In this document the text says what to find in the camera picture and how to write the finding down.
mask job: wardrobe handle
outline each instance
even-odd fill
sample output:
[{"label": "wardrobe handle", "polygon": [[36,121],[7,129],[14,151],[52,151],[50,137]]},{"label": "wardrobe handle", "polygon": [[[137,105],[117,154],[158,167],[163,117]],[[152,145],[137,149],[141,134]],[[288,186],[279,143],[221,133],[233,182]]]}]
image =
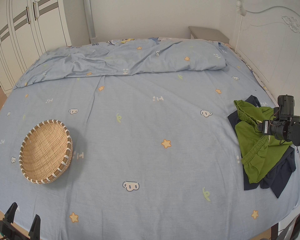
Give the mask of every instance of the wardrobe handle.
[{"label": "wardrobe handle", "polygon": [[36,17],[36,15],[35,15],[35,2],[33,2],[32,5],[33,5],[34,20],[36,21],[36,20],[37,20],[37,17]]},{"label": "wardrobe handle", "polygon": [[27,23],[30,24],[29,15],[28,15],[28,7],[26,7],[26,19],[27,19]]}]

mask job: mattress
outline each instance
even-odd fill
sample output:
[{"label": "mattress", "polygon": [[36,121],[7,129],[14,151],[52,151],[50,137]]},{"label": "mattress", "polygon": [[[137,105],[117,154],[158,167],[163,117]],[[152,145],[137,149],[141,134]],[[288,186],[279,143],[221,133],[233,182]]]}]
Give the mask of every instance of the mattress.
[{"label": "mattress", "polygon": [[[0,112],[0,210],[41,218],[42,239],[250,239],[299,202],[299,156],[279,199],[243,190],[234,100],[274,107],[227,46],[204,40],[114,40],[46,52]],[[69,168],[33,184],[18,163],[38,123],[62,121]]]}]

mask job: black camera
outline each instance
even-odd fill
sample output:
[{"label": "black camera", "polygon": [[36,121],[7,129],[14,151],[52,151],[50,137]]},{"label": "black camera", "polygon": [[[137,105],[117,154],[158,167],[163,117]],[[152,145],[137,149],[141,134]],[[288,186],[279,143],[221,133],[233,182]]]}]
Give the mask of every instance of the black camera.
[{"label": "black camera", "polygon": [[300,146],[300,117],[294,115],[294,97],[280,95],[277,99],[279,107],[274,108],[273,120],[264,120],[257,125],[264,135],[273,135],[277,140],[293,142]]}]

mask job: green clothing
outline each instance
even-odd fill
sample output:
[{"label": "green clothing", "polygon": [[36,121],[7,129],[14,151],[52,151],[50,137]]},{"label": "green clothing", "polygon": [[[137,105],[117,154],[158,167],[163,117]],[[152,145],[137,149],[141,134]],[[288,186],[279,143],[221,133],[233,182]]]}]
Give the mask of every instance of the green clothing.
[{"label": "green clothing", "polygon": [[257,108],[243,100],[235,100],[241,122],[235,126],[238,142],[242,153],[242,164],[249,183],[258,183],[275,166],[292,142],[279,145],[274,136],[263,135],[257,129],[257,124],[269,119],[273,108]]}]

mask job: orange star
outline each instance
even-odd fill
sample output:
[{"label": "orange star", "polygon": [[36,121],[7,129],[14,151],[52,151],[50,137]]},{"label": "orange star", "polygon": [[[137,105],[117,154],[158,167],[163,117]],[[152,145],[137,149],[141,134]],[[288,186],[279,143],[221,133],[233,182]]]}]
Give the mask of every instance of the orange star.
[{"label": "orange star", "polygon": [[163,140],[161,143],[165,148],[171,147],[171,141]]},{"label": "orange star", "polygon": [[72,223],[78,222],[78,215],[75,215],[74,212],[72,212],[72,215],[69,216],[72,220]]},{"label": "orange star", "polygon": [[251,217],[253,217],[253,219],[256,219],[258,217],[258,211],[253,210]]}]

